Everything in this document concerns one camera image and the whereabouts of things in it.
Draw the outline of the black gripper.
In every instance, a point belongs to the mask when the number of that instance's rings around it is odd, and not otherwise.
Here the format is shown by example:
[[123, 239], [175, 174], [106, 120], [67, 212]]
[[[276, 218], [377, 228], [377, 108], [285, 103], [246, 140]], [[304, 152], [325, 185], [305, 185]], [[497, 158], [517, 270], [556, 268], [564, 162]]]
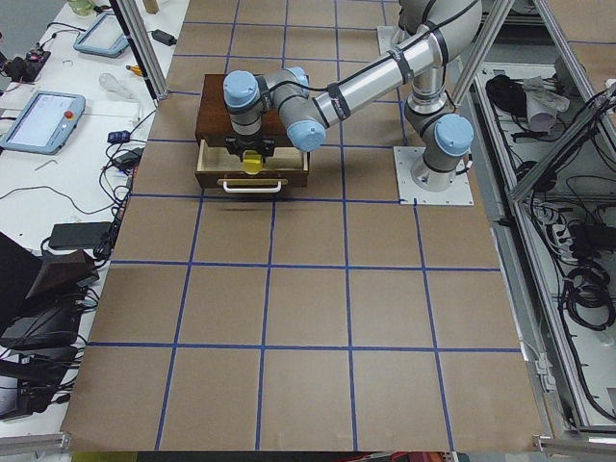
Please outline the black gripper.
[[255, 151], [260, 156], [267, 158], [273, 156], [274, 140], [262, 137], [228, 136], [225, 138], [225, 147], [229, 154], [240, 159], [243, 159], [248, 151]]

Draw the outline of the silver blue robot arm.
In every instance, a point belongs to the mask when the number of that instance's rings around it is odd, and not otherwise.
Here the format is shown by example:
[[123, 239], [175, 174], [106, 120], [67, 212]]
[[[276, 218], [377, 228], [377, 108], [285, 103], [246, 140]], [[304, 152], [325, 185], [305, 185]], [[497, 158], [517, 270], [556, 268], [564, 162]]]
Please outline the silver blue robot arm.
[[270, 156], [274, 144], [262, 134], [262, 117], [276, 111], [292, 145], [312, 152], [327, 128], [348, 119], [384, 94], [410, 84], [404, 114], [425, 144], [411, 168], [423, 190], [440, 193], [450, 187], [457, 166], [470, 150], [474, 129], [448, 102], [448, 63], [471, 44], [480, 25], [478, 1], [403, 1], [399, 29], [406, 39], [394, 43], [374, 62], [324, 89], [310, 89], [298, 67], [255, 76], [235, 70], [223, 80], [223, 98], [233, 133], [226, 140], [232, 155], [255, 151]]

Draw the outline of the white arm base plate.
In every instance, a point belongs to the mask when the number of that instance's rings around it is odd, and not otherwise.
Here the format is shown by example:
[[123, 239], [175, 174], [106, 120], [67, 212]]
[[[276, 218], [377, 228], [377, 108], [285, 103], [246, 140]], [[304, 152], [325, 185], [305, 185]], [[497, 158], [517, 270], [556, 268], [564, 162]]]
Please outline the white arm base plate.
[[395, 146], [394, 157], [400, 204], [463, 207], [475, 205], [462, 158], [455, 170], [440, 173], [426, 166], [422, 146]]
[[380, 56], [389, 56], [389, 51], [394, 50], [394, 56], [399, 61], [403, 56], [400, 44], [409, 39], [409, 33], [399, 26], [378, 26], [377, 41]]

